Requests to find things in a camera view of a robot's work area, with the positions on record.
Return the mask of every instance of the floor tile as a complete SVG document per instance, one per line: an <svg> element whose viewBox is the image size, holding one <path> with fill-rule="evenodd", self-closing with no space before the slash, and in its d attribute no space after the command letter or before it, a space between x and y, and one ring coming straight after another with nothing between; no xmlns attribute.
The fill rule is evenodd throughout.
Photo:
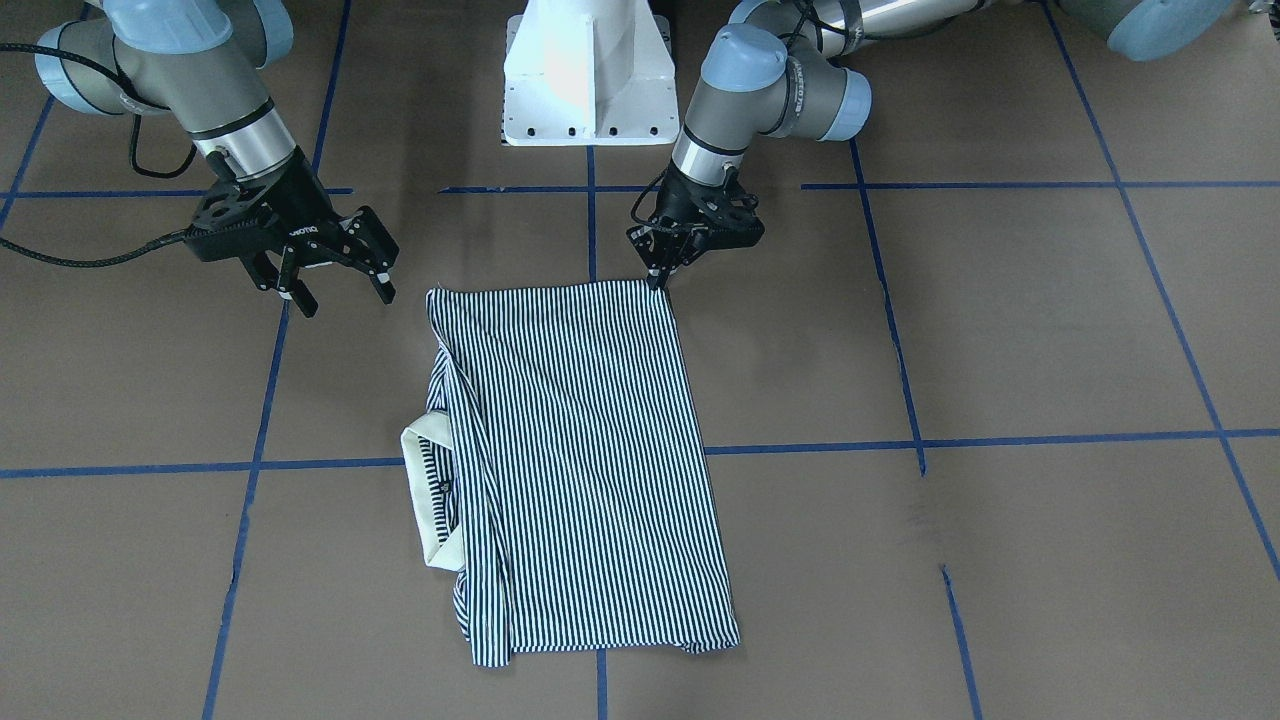
<svg viewBox="0 0 1280 720"><path fill-rule="evenodd" d="M333 61L340 4L310 4L291 14L293 50L262 72L285 126L308 155L324 109ZM132 117L86 115L55 105L23 182L24 191L95 190L205 190L214 174L197 159L178 179L154 179L129 168L128 142ZM145 118L138 142L140 163L154 170L177 168L191 141L170 115Z"/></svg>
<svg viewBox="0 0 1280 720"><path fill-rule="evenodd" d="M1280 588L1216 441L946 450L983 715L1270 717Z"/></svg>
<svg viewBox="0 0 1280 720"><path fill-rule="evenodd" d="M471 665L403 468L264 473L220 720L595 717L595 653Z"/></svg>
<svg viewBox="0 0 1280 720"><path fill-rule="evenodd" d="M325 182L407 186L419 196L447 186L585 184L582 147L502 143L506 18L522 8L358 4L334 100Z"/></svg>
<svg viewBox="0 0 1280 720"><path fill-rule="evenodd" d="M671 161L671 145L648 145L640 147L596 147L595 183L631 184L644 187L658 173L667 169ZM632 201L636 192L623 193Z"/></svg>
<svg viewBox="0 0 1280 720"><path fill-rule="evenodd" d="M192 199L19 200L6 238L104 258L189 222ZM182 246L114 268L0 261L0 466L243 461L279 299Z"/></svg>
<svg viewBox="0 0 1280 720"><path fill-rule="evenodd" d="M600 196L600 278L643 277L631 200ZM910 439L897 356L855 193L777 192L755 247L669 283L708 445Z"/></svg>
<svg viewBox="0 0 1280 720"><path fill-rule="evenodd" d="M966 716L911 452L712 457L710 471L742 644L609 651L611 717Z"/></svg>
<svg viewBox="0 0 1280 720"><path fill-rule="evenodd" d="M1222 423L1280 427L1280 190L1130 196Z"/></svg>
<svg viewBox="0 0 1280 720"><path fill-rule="evenodd" d="M1211 427L1115 191L872 208L925 437Z"/></svg>
<svg viewBox="0 0 1280 720"><path fill-rule="evenodd" d="M1238 438L1231 450L1275 544L1280 542L1280 438Z"/></svg>
<svg viewBox="0 0 1280 720"><path fill-rule="evenodd" d="M271 413L266 457L398 456L399 433L422 414L435 337L426 292L582 283L586 199L579 195L357 193L396 236L397 297L383 306L364 277L319 268L320 301L294 316Z"/></svg>
<svg viewBox="0 0 1280 720"><path fill-rule="evenodd" d="M1152 63L1057 17L1120 177L1280 179L1280 147L1262 122L1280 114L1280 53L1266 14L1233 3L1194 44Z"/></svg>
<svg viewBox="0 0 1280 720"><path fill-rule="evenodd" d="M0 480L0 717L198 717L244 473Z"/></svg>
<svg viewBox="0 0 1280 720"><path fill-rule="evenodd" d="M1100 181L1111 174L1039 5L996 5L847 64L872 85L869 182Z"/></svg>

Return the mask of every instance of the folded shirt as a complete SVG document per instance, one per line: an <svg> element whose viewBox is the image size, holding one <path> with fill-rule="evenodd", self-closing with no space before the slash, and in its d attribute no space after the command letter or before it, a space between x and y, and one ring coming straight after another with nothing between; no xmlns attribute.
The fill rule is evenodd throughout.
<svg viewBox="0 0 1280 720"><path fill-rule="evenodd" d="M667 296L643 281L426 300L439 354L401 437L428 565L476 665L733 647L710 484Z"/></svg>

